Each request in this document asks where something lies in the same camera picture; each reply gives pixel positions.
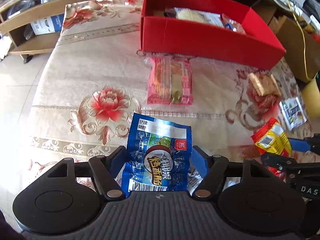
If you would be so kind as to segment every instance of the red brand logo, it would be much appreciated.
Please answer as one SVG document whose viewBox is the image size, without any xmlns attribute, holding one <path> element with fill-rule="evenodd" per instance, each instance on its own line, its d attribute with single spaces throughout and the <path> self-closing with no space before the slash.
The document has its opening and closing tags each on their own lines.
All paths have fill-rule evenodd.
<svg viewBox="0 0 320 240">
<path fill-rule="evenodd" d="M 187 140 L 175 140 L 174 148 L 176 150 L 186 150 L 187 149 Z"/>
</svg>

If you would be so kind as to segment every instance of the green cartoon character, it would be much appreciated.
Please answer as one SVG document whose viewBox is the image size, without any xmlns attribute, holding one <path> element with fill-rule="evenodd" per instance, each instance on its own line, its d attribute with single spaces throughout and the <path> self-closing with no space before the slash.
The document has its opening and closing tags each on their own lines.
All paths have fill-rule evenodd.
<svg viewBox="0 0 320 240">
<path fill-rule="evenodd" d="M 162 137 L 162 138 L 159 138 L 159 141 L 155 141 L 155 144 L 157 145 L 163 145 L 163 146 L 166 146 L 167 148 L 170 148 L 171 146 L 171 138 L 169 137 Z"/>
</svg>

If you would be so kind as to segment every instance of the open red cardboard box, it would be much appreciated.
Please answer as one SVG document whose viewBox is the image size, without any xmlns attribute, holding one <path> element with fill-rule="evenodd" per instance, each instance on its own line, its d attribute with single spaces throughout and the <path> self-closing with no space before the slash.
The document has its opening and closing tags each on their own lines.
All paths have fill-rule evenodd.
<svg viewBox="0 0 320 240">
<path fill-rule="evenodd" d="M 246 35 L 214 25 L 154 16 L 165 8 L 224 13 L 242 24 Z M 270 70 L 285 49 L 268 25 L 248 6 L 231 0 L 144 0 L 141 49 L 215 58 Z"/>
</svg>

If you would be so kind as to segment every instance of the yellow bin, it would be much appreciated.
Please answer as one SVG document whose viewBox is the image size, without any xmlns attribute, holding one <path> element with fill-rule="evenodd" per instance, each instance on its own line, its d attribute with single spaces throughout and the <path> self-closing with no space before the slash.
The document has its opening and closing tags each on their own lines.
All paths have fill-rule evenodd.
<svg viewBox="0 0 320 240">
<path fill-rule="evenodd" d="M 309 117 L 320 117 L 320 92 L 316 78 L 310 81 L 302 90 L 302 98 L 306 104 Z"/>
</svg>

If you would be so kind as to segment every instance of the ribbed black surface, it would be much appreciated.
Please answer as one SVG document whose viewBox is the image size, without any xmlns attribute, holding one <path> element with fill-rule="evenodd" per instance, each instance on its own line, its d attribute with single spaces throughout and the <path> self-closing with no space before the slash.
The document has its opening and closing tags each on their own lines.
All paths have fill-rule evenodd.
<svg viewBox="0 0 320 240">
<path fill-rule="evenodd" d="M 123 201 L 110 202 L 101 215 L 79 231 L 62 236 L 22 233 L 28 240 L 299 240 L 295 234 L 256 237 L 239 232 L 206 202 L 187 192 L 132 192 Z"/>
</svg>

